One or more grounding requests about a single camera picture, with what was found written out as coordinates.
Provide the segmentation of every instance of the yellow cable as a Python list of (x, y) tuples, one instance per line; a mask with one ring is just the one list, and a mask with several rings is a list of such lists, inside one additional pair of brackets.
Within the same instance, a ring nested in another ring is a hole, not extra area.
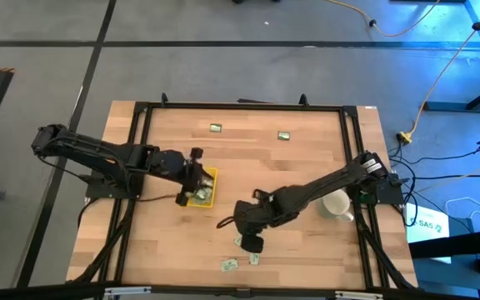
[(401, 134), (403, 135), (403, 137), (410, 143), (412, 141), (412, 135), (413, 133), (416, 131), (416, 129), (418, 128), (418, 121), (420, 119), (420, 116), (422, 115), (422, 111), (423, 111), (423, 107), (425, 106), (425, 103), (427, 102), (427, 100), (429, 99), (429, 97), (431, 96), (431, 93), (433, 93), (433, 90), (434, 88), (437, 86), (438, 84), (438, 81), (440, 80), (440, 78), (442, 77), (442, 75), (446, 72), (446, 70), (448, 69), (448, 67), (451, 65), (451, 63), (455, 60), (455, 58), (457, 58), (458, 54), (463, 50), (463, 48), (466, 46), (466, 44), (468, 43), (468, 41), (470, 40), (470, 38), (472, 38), (473, 34), (475, 34), (476, 30), (473, 30), (472, 34), (470, 34), (469, 37), (467, 37), (466, 41), (464, 41), (461, 45), (461, 47), (457, 50), (457, 52), (455, 53), (455, 55), (451, 58), (451, 60), (447, 63), (446, 67), (440, 72), (440, 75), (438, 75), (437, 79), (434, 81), (434, 84), (432, 85), (432, 87), (429, 89), (429, 92), (427, 92), (427, 96), (425, 96), (425, 98), (423, 99), (423, 102), (422, 102), (422, 105), (420, 106), (420, 109), (418, 110), (417, 112), (417, 116), (416, 116), (416, 121), (414, 122), (414, 126), (412, 127), (412, 130), (410, 132), (401, 132)]
[[(352, 10), (354, 10), (355, 12), (357, 13), (360, 13), (368, 22), (369, 21), (372, 21), (373, 19), (368, 16), (365, 12), (363, 12), (362, 10), (354, 7), (353, 5), (349, 5), (349, 4), (346, 4), (346, 3), (343, 3), (343, 2), (339, 2), (339, 1), (336, 1), (336, 0), (325, 0), (327, 2), (330, 2), (330, 3), (334, 3), (334, 4), (337, 4), (337, 5), (342, 5), (343, 7), (346, 7), (346, 8), (351, 8)], [(395, 37), (399, 37), (400, 35), (403, 35), (405, 33), (408, 33), (410, 30), (412, 30), (413, 28), (416, 27), (416, 25), (418, 25), (432, 10), (433, 8), (435, 8), (438, 4), (440, 3), (440, 0), (437, 0), (431, 8), (429, 8), (429, 10), (427, 12), (425, 12), (425, 14), (420, 17), (419, 20), (417, 20), (411, 27), (403, 30), (402, 32), (400, 33), (396, 33), (396, 34), (386, 34), (383, 32), (383, 30), (381, 30), (381, 28), (379, 28), (377, 26), (377, 24), (373, 24), (373, 26), (375, 27), (375, 29), (377, 29), (377, 31), (379, 33), (381, 33), (383, 36), (387, 37), (387, 38), (395, 38)]]

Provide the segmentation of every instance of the yellow container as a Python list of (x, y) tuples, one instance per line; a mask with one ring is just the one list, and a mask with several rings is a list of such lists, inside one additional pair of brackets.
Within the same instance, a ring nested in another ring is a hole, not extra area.
[(212, 196), (210, 198), (210, 203), (208, 204), (200, 204), (197, 200), (191, 196), (188, 199), (187, 206), (195, 207), (195, 208), (211, 208), (214, 204), (214, 197), (216, 197), (216, 181), (218, 179), (218, 170), (215, 167), (205, 167), (204, 168), (207, 173), (209, 173), (213, 178), (214, 181), (212, 182)]

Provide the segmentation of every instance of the gray floor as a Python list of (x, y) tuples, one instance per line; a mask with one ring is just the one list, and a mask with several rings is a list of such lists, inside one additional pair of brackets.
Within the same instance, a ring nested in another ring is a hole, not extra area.
[[(106, 0), (0, 0), (0, 39), (94, 40)], [(427, 5), (366, 4), (349, 0), (395, 33), (412, 24)], [(480, 16), (480, 0), (472, 0)], [(426, 21), (397, 41), (463, 41), (471, 21), (460, 5), (443, 4)], [(388, 41), (368, 32), (355, 12), (322, 0), (120, 0), (107, 40), (333, 40)], [(473, 41), (479, 41), (477, 35)], [(90, 48), (0, 48), (0, 67), (16, 76), (0, 109), (0, 288), (12, 285), (49, 167), (30, 152), (36, 128), (67, 123), (90, 58)], [(449, 50), (344, 48), (108, 48), (103, 49), (79, 125), (79, 132), (101, 136), (112, 100), (234, 102), (251, 98), (296, 103), (375, 105), (385, 140), (412, 126), (419, 103), (454, 54)], [(464, 51), (449, 68), (432, 100), (467, 102), (480, 94), (480, 51)], [(480, 114), (425, 112), (404, 148), (407, 159), (450, 156), (474, 150)], [(424, 162), (417, 174), (466, 173), (480, 167), (480, 154), (453, 162)], [(85, 172), (69, 164), (68, 168)], [(404, 168), (396, 167), (407, 174)], [(431, 182), (419, 182), (423, 188)], [(65, 176), (32, 284), (62, 283), (83, 205), (84, 185)], [(443, 207), (451, 198), (480, 201), (480, 179), (434, 188), (424, 195)], [(432, 205), (420, 201), (420, 205)], [(478, 209), (454, 203), (450, 213), (466, 218)], [(474, 218), (480, 229), (480, 216)]]

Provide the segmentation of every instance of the white cup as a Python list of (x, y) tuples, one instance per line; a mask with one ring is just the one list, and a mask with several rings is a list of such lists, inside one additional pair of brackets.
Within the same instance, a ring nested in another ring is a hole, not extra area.
[(342, 189), (320, 197), (316, 201), (318, 202), (319, 214), (324, 218), (337, 218), (346, 222), (352, 222), (355, 219), (349, 212), (351, 200)]

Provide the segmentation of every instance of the wooden table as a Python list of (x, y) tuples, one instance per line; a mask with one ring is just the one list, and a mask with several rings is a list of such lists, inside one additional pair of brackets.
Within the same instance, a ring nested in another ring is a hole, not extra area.
[[(113, 102), (102, 139), (125, 143), (135, 102)], [(357, 107), (364, 147), (388, 165), (383, 131), (375, 107)], [(143, 118), (138, 124), (139, 141)], [(209, 132), (210, 123), (222, 132)], [(351, 119), (348, 120), (354, 141)], [(289, 131), (291, 139), (277, 139)], [(216, 224), (233, 213), (237, 200), (251, 199), (254, 188), (272, 191), (303, 184), (345, 166), (342, 133), (334, 112), (284, 112), (154, 108), (148, 144), (188, 155), (204, 149), (203, 166), (217, 168), (213, 208), (179, 207), (174, 199), (138, 202), (132, 221), (122, 282), (205, 287), (364, 289), (363, 270), (354, 222), (327, 220), (315, 205), (281, 227), (263, 231), (260, 265), (236, 246), (231, 225)], [(352, 142), (353, 156), (356, 147)], [(180, 186), (146, 176), (142, 198), (175, 194)], [(105, 242), (112, 199), (92, 205), (82, 217), (67, 279), (80, 275)], [(417, 285), (401, 216), (388, 205), (377, 206), (382, 245), (397, 269)], [(111, 258), (113, 277), (117, 250)], [(374, 282), (378, 268), (370, 249)], [(220, 262), (236, 258), (234, 272), (221, 272)]]

